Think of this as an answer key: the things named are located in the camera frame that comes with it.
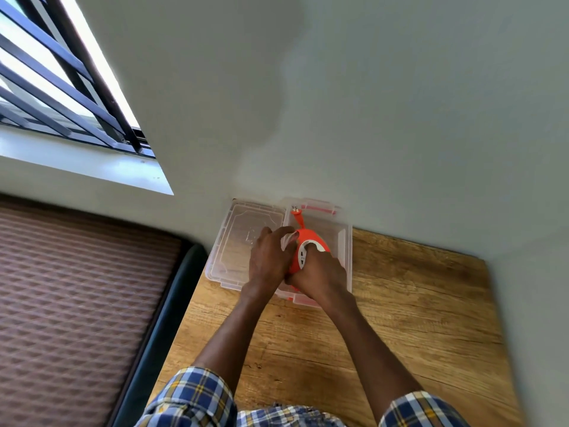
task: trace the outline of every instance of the shirt sleeve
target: shirt sleeve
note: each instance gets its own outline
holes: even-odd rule
[[[231,390],[211,370],[188,367],[170,379],[146,407],[137,427],[234,426],[237,407]]]
[[[450,404],[425,391],[398,398],[380,421],[380,427],[425,426],[468,427],[468,423]]]

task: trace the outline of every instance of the wood grain surface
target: wood grain surface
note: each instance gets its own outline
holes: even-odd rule
[[[484,261],[354,229],[353,293],[425,389],[473,427],[522,425]],[[191,365],[238,296],[202,275],[152,398]],[[255,409],[276,401],[313,405],[349,425],[375,425],[328,317],[274,297],[253,335],[236,402]]]

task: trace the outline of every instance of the clear plastic container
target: clear plastic container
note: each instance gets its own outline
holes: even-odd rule
[[[352,225],[348,224],[341,208],[312,199],[291,199],[282,207],[234,200],[205,266],[205,276],[221,283],[222,287],[241,290],[249,279],[251,248],[259,237],[260,230],[265,226],[273,230],[288,225],[299,228],[291,214],[293,206],[302,210],[305,226],[322,237],[332,255],[345,268],[348,275],[347,288],[351,292]],[[318,305],[285,283],[281,283],[275,294],[296,304]]]

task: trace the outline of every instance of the orange extension cord reel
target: orange extension cord reel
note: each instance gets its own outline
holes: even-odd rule
[[[301,226],[296,232],[298,233],[296,252],[293,258],[293,264],[288,269],[289,274],[294,274],[303,269],[306,262],[306,246],[313,243],[319,251],[330,251],[326,242],[318,236],[312,229],[304,227],[304,219],[302,218],[302,210],[293,206],[291,211],[296,222]]]

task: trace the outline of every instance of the plaid shirt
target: plaid shirt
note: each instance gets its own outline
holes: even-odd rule
[[[344,426],[334,415],[308,406],[280,406],[237,411],[231,390],[211,370],[180,370],[145,409],[138,427],[205,426]],[[451,405],[427,392],[397,399],[380,427],[467,427]]]

